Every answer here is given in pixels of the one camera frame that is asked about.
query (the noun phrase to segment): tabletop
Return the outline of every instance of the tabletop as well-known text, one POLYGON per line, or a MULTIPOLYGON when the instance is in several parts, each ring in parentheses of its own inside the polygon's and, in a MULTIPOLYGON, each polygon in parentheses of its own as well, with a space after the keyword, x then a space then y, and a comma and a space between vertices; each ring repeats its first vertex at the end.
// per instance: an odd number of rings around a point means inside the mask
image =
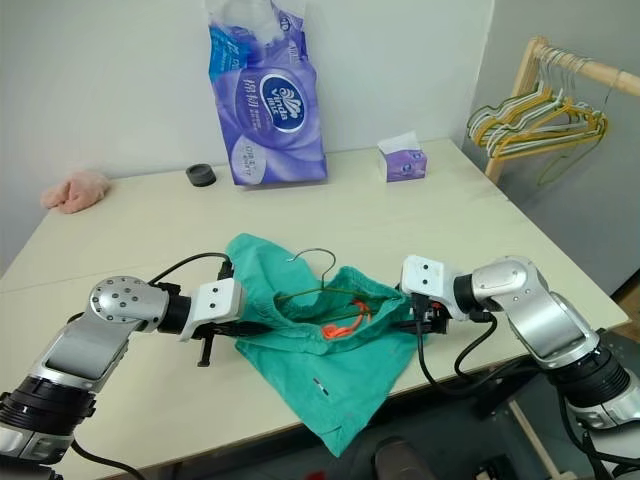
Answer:
MULTIPOLYGON (((105 199, 74 215, 52 211, 0 282, 0 389, 27 373, 67 317, 84 309, 95 283, 112 274, 151 278, 201 251, 221 251, 247 232, 291 251, 324 247, 338 266, 352 265, 389 285, 402 260, 417 254, 472 270, 507 254, 530 257, 552 289, 595 328, 626 315, 449 140, 423 144, 425 179, 388 184, 375 149, 328 155, 327 183, 267 188, 218 181, 192 187, 184 172, 114 181, 105 199)), ((308 257, 315 271, 322 256, 308 257)), ((215 278, 213 259, 190 264, 171 281, 189 292, 215 278)), ((468 369, 513 358, 524 349, 500 317, 496 333, 468 369)), ((425 358, 438 379, 453 374, 458 353, 485 327, 453 323, 431 336, 425 358)), ((135 334, 129 352, 97 397, 97 412, 77 430, 87 449, 143 468, 210 452, 298 424, 295 414, 233 347, 217 338, 212 366, 197 368, 199 342, 135 334)), ((414 359, 393 393, 425 385, 414 359)), ((65 478, 102 478, 117 471, 67 453, 65 478)))

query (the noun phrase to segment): wooden clothes rack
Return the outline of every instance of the wooden clothes rack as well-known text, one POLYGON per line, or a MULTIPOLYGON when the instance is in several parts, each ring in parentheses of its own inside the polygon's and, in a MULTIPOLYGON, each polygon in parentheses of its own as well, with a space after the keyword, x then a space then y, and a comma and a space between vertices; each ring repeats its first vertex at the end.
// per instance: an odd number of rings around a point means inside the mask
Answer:
MULTIPOLYGON (((527 49, 522 57, 520 68, 516 75, 511 96, 515 97, 533 91, 538 76, 540 59, 543 56, 551 58, 553 53, 564 52, 562 49, 549 46, 549 40, 545 37, 533 37, 529 40, 527 49)), ((574 54, 559 55, 554 58, 554 65, 573 70, 576 60, 586 60, 574 54)), ((615 88, 621 92, 640 97, 640 77, 624 72, 616 67, 610 67, 603 63, 587 61, 580 67, 578 73, 584 77, 615 88)), ((490 158, 484 173, 493 183, 498 183, 505 162, 509 160, 497 160, 490 158)))

